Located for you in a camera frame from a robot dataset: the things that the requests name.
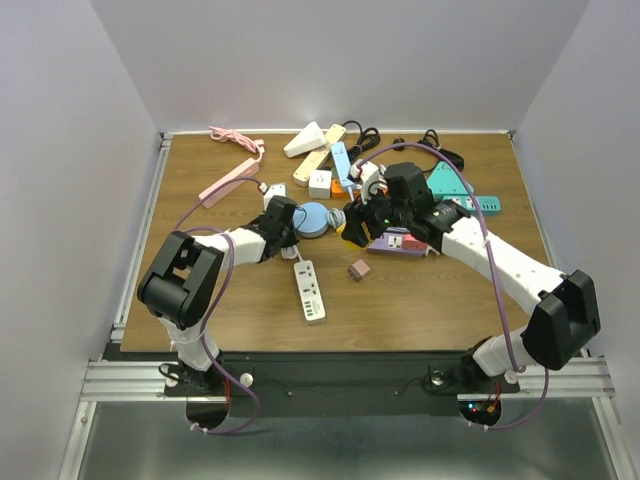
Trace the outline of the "yellow cube socket adapter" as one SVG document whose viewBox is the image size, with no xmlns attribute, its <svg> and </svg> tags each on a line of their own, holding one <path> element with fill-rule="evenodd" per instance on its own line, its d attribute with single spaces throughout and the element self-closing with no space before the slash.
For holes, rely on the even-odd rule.
<svg viewBox="0 0 640 480">
<path fill-rule="evenodd" d="M 371 243 L 368 229 L 363 222 L 345 222 L 337 228 L 336 233 L 349 248 L 366 249 Z"/>
</svg>

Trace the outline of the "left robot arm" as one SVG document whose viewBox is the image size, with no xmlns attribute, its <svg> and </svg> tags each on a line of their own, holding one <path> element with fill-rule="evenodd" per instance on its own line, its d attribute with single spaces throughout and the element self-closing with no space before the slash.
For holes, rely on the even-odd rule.
<svg viewBox="0 0 640 480">
<path fill-rule="evenodd" d="M 234 267 L 263 263 L 298 243 L 295 211 L 295 201 L 274 196 L 264 213 L 234 230 L 201 237 L 173 231 L 138 284 L 137 299 L 159 319 L 175 346 L 178 377 L 199 393 L 213 393 L 223 381 L 222 369 L 213 363 L 220 351 L 205 318 L 228 287 Z M 228 275 L 215 292 L 222 270 Z"/>
</svg>

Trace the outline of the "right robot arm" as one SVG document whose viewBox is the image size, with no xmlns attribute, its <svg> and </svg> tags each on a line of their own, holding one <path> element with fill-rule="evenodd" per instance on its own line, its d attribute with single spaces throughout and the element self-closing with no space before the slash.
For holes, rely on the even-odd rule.
<svg viewBox="0 0 640 480">
<path fill-rule="evenodd" d="M 559 371 L 600 332 L 589 275 L 544 265 L 489 232 L 485 221 L 463 205 L 435 199 L 416 165 L 356 163 L 348 179 L 359 185 L 360 195 L 344 208 L 343 240 L 366 247 L 389 228 L 405 229 L 492 281 L 528 314 L 526 326 L 505 327 L 502 335 L 471 349 L 460 366 L 466 387 L 482 390 L 504 372 L 530 365 Z"/>
</svg>

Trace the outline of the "white usb power strip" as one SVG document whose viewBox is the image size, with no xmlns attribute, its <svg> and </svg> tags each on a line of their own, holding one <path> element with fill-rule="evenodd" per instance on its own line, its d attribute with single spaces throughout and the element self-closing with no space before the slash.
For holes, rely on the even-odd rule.
<svg viewBox="0 0 640 480">
<path fill-rule="evenodd" d="M 323 322 L 326 319 L 326 311 L 313 262 L 310 260 L 296 262 L 294 277 L 305 321 L 308 324 Z"/>
</svg>

